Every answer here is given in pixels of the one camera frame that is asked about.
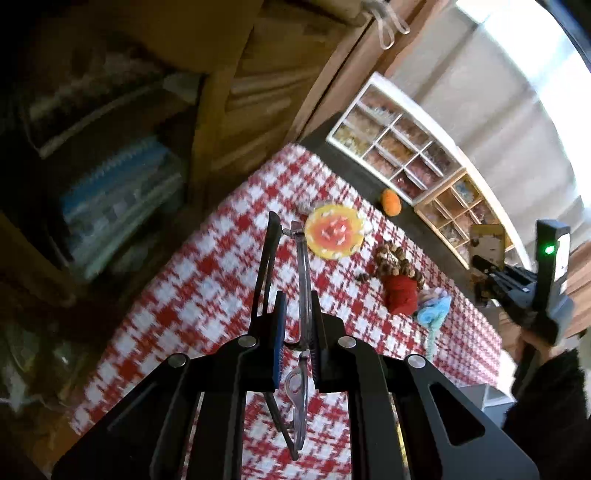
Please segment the blue books stack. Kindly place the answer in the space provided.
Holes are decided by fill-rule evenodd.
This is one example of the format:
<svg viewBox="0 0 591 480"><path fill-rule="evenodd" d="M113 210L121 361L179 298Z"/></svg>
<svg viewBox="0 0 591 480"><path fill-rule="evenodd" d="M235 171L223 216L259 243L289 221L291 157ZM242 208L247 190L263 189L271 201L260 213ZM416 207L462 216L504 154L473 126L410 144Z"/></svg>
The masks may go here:
<svg viewBox="0 0 591 480"><path fill-rule="evenodd" d="M76 181L61 199L74 278L92 281L140 225L177 195L185 172L183 160L146 137Z"/></svg>

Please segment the white drawer organizer left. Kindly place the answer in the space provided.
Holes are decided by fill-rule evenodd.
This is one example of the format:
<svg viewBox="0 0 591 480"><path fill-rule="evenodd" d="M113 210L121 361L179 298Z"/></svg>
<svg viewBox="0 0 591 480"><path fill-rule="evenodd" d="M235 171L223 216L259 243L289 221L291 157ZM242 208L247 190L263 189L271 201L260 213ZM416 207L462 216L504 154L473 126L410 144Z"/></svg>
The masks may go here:
<svg viewBox="0 0 591 480"><path fill-rule="evenodd" d="M412 206L462 168L439 125L379 73L370 75L327 141Z"/></svg>

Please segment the white sheer curtain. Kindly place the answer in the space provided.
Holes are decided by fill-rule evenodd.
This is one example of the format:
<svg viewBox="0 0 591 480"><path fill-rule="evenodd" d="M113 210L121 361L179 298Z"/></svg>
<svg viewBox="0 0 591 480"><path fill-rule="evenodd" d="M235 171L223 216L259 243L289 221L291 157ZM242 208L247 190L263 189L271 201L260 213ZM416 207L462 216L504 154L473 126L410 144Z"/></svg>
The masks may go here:
<svg viewBox="0 0 591 480"><path fill-rule="evenodd" d="M525 249L535 224L590 238L590 73L535 1L451 1L392 81L453 138L493 190Z"/></svg>

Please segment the orange fuzzy scrunchie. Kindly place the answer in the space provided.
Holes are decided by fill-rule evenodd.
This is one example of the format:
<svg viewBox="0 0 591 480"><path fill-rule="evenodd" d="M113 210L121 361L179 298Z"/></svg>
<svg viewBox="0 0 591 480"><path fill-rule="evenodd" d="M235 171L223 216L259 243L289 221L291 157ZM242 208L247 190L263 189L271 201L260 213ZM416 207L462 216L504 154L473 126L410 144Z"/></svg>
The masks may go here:
<svg viewBox="0 0 591 480"><path fill-rule="evenodd" d="M385 189L381 193L381 205L384 214L389 217L396 217L402 211L402 201L399 195L392 189Z"/></svg>

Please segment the beige drawer organizer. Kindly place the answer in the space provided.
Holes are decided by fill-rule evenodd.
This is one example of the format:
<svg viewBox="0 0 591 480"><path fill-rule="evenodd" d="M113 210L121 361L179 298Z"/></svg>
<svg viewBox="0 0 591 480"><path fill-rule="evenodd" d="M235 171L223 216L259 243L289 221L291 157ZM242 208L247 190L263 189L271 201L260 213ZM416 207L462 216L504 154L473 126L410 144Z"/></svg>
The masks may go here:
<svg viewBox="0 0 591 480"><path fill-rule="evenodd" d="M505 229L505 261L525 268L530 257L509 215L488 184L461 168L442 185L429 192L414 207L461 264L469 268L470 227L500 224Z"/></svg>

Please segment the grey blue storage box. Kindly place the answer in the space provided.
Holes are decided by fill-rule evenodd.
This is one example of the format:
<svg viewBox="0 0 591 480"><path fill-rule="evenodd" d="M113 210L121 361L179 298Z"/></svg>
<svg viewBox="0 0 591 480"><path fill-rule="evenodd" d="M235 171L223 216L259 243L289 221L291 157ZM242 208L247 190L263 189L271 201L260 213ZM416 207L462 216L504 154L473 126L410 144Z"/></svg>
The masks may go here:
<svg viewBox="0 0 591 480"><path fill-rule="evenodd" d="M465 386L460 390L498 427L504 425L507 412L515 404L513 397L488 384Z"/></svg>

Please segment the blue pipe cleaner flower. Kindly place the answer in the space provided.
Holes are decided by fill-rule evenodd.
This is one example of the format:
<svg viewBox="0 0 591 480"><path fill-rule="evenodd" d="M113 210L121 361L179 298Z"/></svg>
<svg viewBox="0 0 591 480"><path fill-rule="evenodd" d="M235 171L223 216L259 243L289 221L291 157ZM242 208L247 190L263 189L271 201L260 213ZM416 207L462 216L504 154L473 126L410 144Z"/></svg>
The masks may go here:
<svg viewBox="0 0 591 480"><path fill-rule="evenodd" d="M436 342L441 328L451 310L452 297L441 287L425 289L418 295L418 310L415 318L428 330L426 357L433 361L437 350Z"/></svg>

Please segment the eyeglasses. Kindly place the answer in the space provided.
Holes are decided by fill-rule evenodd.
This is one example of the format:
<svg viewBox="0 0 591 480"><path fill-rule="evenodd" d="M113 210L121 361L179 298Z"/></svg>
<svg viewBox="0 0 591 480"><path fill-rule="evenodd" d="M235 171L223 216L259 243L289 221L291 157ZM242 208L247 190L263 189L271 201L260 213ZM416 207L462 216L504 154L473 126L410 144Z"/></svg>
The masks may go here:
<svg viewBox="0 0 591 480"><path fill-rule="evenodd" d="M287 337L287 290L271 289L283 237L294 242L297 261L297 323L293 339ZM283 228L280 216L270 212L252 298L249 334L256 337L256 347L263 357L260 376L264 402L294 461L300 457L307 437L311 326L310 260L304 224L294 221L290 228Z"/></svg>

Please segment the red fuzzy scrunchie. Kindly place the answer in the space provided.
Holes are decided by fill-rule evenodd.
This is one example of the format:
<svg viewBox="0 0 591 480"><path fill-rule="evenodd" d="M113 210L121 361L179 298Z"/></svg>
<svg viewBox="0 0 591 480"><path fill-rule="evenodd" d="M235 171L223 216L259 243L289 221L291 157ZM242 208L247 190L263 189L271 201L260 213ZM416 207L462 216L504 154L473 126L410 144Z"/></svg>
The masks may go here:
<svg viewBox="0 0 591 480"><path fill-rule="evenodd" d="M385 305L391 315L412 316L418 308L418 287L415 279L406 275L383 278Z"/></svg>

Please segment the yellow orange flower mirror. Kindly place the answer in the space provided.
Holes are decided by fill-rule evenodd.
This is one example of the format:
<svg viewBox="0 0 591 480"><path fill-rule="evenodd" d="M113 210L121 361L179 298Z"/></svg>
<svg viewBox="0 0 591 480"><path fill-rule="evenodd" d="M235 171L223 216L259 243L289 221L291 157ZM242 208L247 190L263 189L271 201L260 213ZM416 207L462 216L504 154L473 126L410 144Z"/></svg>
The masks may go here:
<svg viewBox="0 0 591 480"><path fill-rule="evenodd" d="M353 207L335 203L297 204L297 219L304 223L304 240L311 254L341 260L358 253L370 224Z"/></svg>

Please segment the wooden desk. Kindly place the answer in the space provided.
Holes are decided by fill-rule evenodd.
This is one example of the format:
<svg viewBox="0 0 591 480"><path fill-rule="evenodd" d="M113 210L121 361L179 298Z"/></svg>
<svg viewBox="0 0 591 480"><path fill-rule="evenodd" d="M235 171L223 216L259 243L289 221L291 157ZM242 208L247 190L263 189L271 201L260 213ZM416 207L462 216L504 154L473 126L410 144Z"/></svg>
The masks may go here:
<svg viewBox="0 0 591 480"><path fill-rule="evenodd" d="M70 304L137 284L209 198L296 128L373 1L5 1L1 5L1 292ZM61 199L154 137L182 189L90 282L68 267Z"/></svg>

